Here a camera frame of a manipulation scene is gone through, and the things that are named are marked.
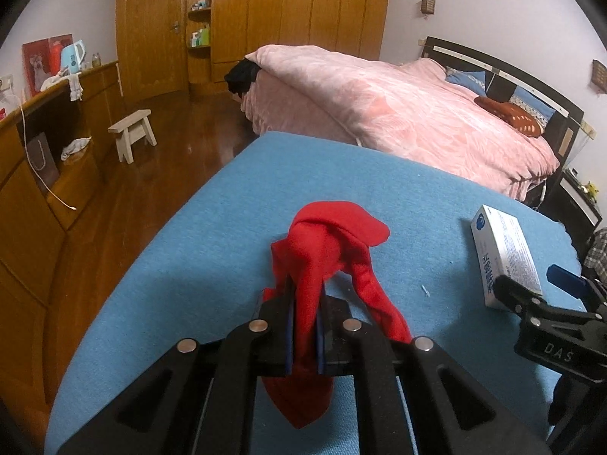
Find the blue pillow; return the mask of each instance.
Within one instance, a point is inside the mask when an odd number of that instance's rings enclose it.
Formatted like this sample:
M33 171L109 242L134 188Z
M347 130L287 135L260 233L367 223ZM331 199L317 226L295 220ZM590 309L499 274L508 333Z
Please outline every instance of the blue pillow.
M520 106L527 111L531 116L535 118L542 130L546 128L546 124L550 121L550 118L554 113L555 109L552 109L548 104L539 100L531 92L525 90L520 85L512 94L510 102Z
M449 83L462 85L479 96L487 97L484 71L459 71L454 68L447 68L447 78L445 80Z

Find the wall sconce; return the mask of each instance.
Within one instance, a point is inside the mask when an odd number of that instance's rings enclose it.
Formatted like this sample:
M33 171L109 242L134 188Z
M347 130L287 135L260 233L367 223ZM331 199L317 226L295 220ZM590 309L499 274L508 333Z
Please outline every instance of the wall sconce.
M593 60L591 82L599 87L603 93L607 93L607 66L597 60Z
M436 0L421 0L421 13L424 15L434 15Z

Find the white wall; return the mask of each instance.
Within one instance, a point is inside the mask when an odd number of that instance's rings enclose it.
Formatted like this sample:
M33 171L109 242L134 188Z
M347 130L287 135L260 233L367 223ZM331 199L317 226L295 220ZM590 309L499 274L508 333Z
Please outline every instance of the white wall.
M427 20L419 2L389 0L381 60L415 60L418 39L434 36L495 56L558 90L598 132L571 165L581 181L597 184L607 217L607 95L589 87L592 61L607 65L607 51L576 1L436 0L436 14Z
M86 45L86 60L101 54L103 63L116 59L116 0L31 0L0 48L0 75L14 75L14 90L26 87L21 45L71 34ZM0 109L15 109L16 99L0 93Z

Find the bed frame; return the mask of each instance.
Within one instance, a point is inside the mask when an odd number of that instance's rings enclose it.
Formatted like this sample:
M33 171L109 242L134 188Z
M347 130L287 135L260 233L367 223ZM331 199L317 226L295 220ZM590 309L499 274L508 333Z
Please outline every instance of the bed frame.
M460 44L438 38L427 38L422 56L431 58L442 66L451 66L451 68L462 71L486 71L486 93L489 98L496 101L509 101L516 86L520 85L556 109L556 113L548 121L542 135L560 163L559 169L547 180L548 192L556 183L560 182L563 166L571 152L584 117L584 112L578 106L527 72ZM525 203L535 205L541 195L541 190L541 186L529 190Z

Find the white stool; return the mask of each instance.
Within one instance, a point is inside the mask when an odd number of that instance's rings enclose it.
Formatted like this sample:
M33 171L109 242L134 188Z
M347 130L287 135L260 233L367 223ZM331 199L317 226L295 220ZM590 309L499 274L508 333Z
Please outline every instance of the white stool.
M118 159L122 162L131 164L133 162L133 152L131 145L139 139L145 137L152 145L156 145L156 137L152 131L152 126L148 120L148 116L152 112L149 109L141 109L134 112L132 115L121 119L118 123L107 129L110 133L121 133L120 138L116 138L116 149L118 150Z

